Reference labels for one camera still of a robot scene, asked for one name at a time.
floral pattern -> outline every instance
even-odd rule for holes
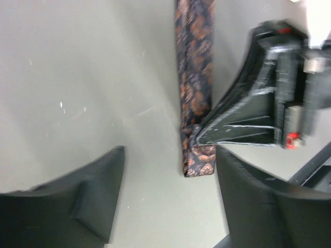
[[[215,0],[177,0],[176,49],[185,177],[211,175],[215,146],[198,147],[199,123],[212,109]]]

fabric strap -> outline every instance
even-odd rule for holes
[[[215,171],[215,145],[198,147],[199,125],[212,109],[215,0],[177,0],[176,49],[185,177]]]

black object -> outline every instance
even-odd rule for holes
[[[230,234],[215,248],[331,247],[331,143],[288,182],[220,146],[216,161]]]
[[[255,28],[244,65],[201,123],[197,144],[305,145],[317,110],[331,106],[329,45],[306,45],[307,36],[284,21]]]
[[[31,191],[0,194],[1,248],[102,248],[124,171],[124,147]]]

